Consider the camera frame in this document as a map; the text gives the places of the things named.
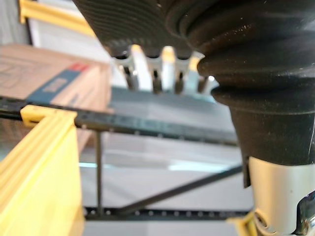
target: red label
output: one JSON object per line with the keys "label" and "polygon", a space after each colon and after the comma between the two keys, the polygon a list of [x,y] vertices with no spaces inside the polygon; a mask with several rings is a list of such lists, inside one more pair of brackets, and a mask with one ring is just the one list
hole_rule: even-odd
{"label": "red label", "polygon": [[75,63],[72,66],[69,67],[69,70],[74,71],[85,71],[89,68],[89,65],[83,64],[83,63]]}

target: blurry background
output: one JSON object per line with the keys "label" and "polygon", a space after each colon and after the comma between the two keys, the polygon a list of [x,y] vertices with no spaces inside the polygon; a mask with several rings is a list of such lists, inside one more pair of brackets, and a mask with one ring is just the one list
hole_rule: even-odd
{"label": "blurry background", "polygon": [[[38,0],[62,12],[82,17],[70,0]],[[216,86],[213,77],[202,78],[196,64],[202,57],[193,53],[184,74],[184,88],[175,94],[175,59],[171,47],[164,48],[161,76],[162,92],[153,93],[153,83],[145,56],[139,47],[132,48],[138,89],[129,90],[125,74],[117,67],[99,41],[77,31],[28,17],[20,24],[16,0],[0,0],[0,43],[32,44],[112,65],[112,100],[117,114],[152,118],[234,132],[228,108],[217,104],[210,95]],[[198,91],[200,81],[206,81]],[[190,143],[135,135],[104,134],[104,204],[119,207],[165,191],[209,174],[219,173],[241,163],[237,147]],[[4,158],[9,149],[0,146]],[[83,204],[96,205],[96,168],[92,146],[80,157]],[[150,207],[175,209],[248,210],[253,206],[252,192],[243,189],[242,174],[216,182]],[[87,222],[85,236],[210,236],[237,235],[225,222]]]}

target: metal shelf frame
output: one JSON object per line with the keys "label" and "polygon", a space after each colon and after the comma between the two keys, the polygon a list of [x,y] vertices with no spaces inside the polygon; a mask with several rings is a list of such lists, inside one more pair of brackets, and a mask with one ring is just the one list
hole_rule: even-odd
{"label": "metal shelf frame", "polygon": [[199,180],[175,187],[171,190],[142,199],[120,208],[104,208],[102,202],[102,132],[116,132],[130,135],[151,136],[158,138],[178,139],[191,142],[204,142],[226,146],[237,146],[237,138],[234,133],[222,132],[211,129],[197,128],[162,122],[152,119],[135,118],[120,115],[111,115],[88,110],[75,109],[51,104],[41,104],[21,99],[0,96],[0,118],[22,120],[20,110],[26,105],[50,107],[54,109],[76,111],[74,120],[76,127],[93,130],[95,132],[95,153],[97,163],[97,206],[85,206],[86,220],[93,221],[205,221],[226,220],[230,217],[243,217],[246,210],[176,210],[176,209],[146,209],[153,203],[186,193],[196,188],[205,186],[215,181],[233,176],[242,172],[242,166],[233,167],[230,170],[210,175]]}

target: yellow metal rail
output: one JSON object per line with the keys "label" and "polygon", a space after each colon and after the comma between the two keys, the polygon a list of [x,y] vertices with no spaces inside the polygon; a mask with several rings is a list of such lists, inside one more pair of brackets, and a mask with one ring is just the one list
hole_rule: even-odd
{"label": "yellow metal rail", "polygon": [[53,7],[46,6],[31,0],[20,1],[20,21],[26,22],[26,18],[34,18],[57,26],[65,27],[92,37],[95,34],[84,18],[67,14]]}
{"label": "yellow metal rail", "polygon": [[79,236],[84,227],[76,112],[21,110],[37,125],[0,162],[1,236]]}

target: gray surface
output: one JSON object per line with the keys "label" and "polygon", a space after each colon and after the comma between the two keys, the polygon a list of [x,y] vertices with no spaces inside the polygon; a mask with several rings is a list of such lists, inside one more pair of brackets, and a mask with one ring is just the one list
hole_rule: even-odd
{"label": "gray surface", "polygon": [[227,106],[191,97],[114,88],[111,106],[118,114],[234,131]]}
{"label": "gray surface", "polygon": [[29,44],[27,26],[19,22],[17,0],[0,0],[0,45],[8,43]]}
{"label": "gray surface", "polygon": [[[113,89],[111,106],[116,113],[153,118],[217,130],[233,131],[225,106],[171,94],[154,95]],[[121,207],[211,174],[209,171],[170,171],[174,163],[192,168],[241,163],[237,147],[208,145],[177,140],[105,134],[103,202]],[[94,162],[93,151],[86,149],[81,162]],[[83,203],[96,205],[96,169],[81,168]],[[250,209],[251,188],[243,189],[243,176],[234,177],[164,200],[152,208]],[[84,236],[236,236],[233,225],[225,222],[87,222]]]}

